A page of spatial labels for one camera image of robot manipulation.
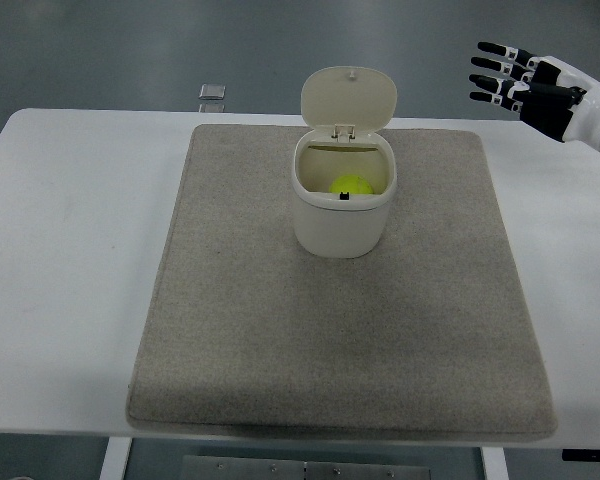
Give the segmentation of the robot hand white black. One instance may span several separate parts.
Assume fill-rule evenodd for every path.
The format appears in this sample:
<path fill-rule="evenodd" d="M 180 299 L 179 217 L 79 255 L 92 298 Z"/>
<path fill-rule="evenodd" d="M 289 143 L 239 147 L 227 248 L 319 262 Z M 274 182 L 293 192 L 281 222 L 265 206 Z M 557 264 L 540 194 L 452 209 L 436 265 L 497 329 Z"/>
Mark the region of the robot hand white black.
<path fill-rule="evenodd" d="M 498 75 L 470 75 L 478 88 L 471 99 L 515 112 L 555 141 L 580 141 L 600 152 L 598 80 L 555 57 L 485 41 L 477 48 L 490 56 L 471 63 Z"/>

